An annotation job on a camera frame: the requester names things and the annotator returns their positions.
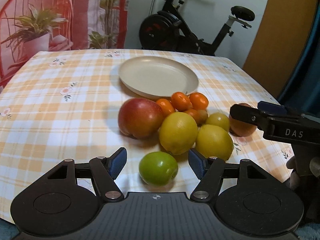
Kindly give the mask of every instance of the wall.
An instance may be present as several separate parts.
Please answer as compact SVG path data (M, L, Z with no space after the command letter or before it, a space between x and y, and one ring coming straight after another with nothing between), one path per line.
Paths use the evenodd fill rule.
M257 34L266 4L268 0L184 0L180 8L181 14L191 30L198 36L212 43L220 28L228 20L231 7L241 5L254 11L256 19L251 23L251 29L244 29L240 24L234 23L232 37L227 36L216 55L227 57L242 67L254 38ZM138 31L143 19L148 16L151 0L131 0L129 3L128 33L126 48L139 48ZM154 13L161 10L163 0L156 0Z
M143 20L148 17L152 0L129 0L128 25L125 38L125 49L141 49L139 28Z

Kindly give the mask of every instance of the apple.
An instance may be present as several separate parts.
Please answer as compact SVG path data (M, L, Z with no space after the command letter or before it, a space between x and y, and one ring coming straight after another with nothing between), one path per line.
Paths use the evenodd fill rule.
M155 102L145 98L132 98L121 106L118 125L124 135L143 139L155 133L163 119L162 109Z
M241 103L239 105L251 107L246 103ZM240 137L250 136L257 129L255 125L233 119L231 115L229 115L229 120L230 120L230 130Z
M165 186L178 173L178 163L165 152L152 152L145 155L139 163L139 174L151 186Z

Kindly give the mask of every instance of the potted plant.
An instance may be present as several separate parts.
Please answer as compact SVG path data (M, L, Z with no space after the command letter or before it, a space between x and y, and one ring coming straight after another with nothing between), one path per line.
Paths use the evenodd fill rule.
M23 44L24 51L28 58L31 58L39 51L49 50L49 41L53 29L58 29L59 25L68 20L61 17L61 14L55 13L52 9L38 11L32 4L28 4L30 16L19 16L14 19L20 23L14 24L18 27L14 34L1 42L10 42L7 47L13 45L13 49Z
M93 31L89 34L90 49L110 49L116 45L117 34L114 33L117 18L114 15L115 3L118 0L100 0L99 7L104 13L99 16L103 34Z

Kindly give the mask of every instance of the lemon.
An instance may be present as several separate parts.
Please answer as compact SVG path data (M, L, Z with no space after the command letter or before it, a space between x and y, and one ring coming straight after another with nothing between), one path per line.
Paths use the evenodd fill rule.
M163 148L173 155L189 150L198 134L198 126L191 115L175 112L164 119L159 132Z
M223 128L225 131L229 131L230 129L230 121L229 118L222 113L214 113L211 114L207 120L205 121L205 124L212 124L216 126L220 126Z
M223 128L205 124L198 132L196 150L206 158L216 156L227 161L233 151L233 141Z

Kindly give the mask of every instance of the checkered tablecloth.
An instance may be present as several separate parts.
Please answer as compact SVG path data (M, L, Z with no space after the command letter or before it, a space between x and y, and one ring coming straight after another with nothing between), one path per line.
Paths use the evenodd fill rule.
M187 156L177 156L179 172L173 183L151 188L138 174L140 159L159 150L157 136L134 140L122 136L118 110L136 94L119 80L118 68L132 57L160 56L181 62L199 78L198 91L210 101L208 112L228 115L235 103L256 107L261 100L276 102L266 90L229 59L162 51L76 50L39 52L12 78L0 94L0 217L12 222L13 198L61 162L76 163L110 156L126 147L128 161L116 180L128 191L185 191L199 182L188 166ZM264 140L262 132L251 137L232 137L235 145L229 160L249 158L280 181L288 179L285 163L292 155L289 144ZM230 186L228 181L223 187ZM79 185L92 189L87 180Z

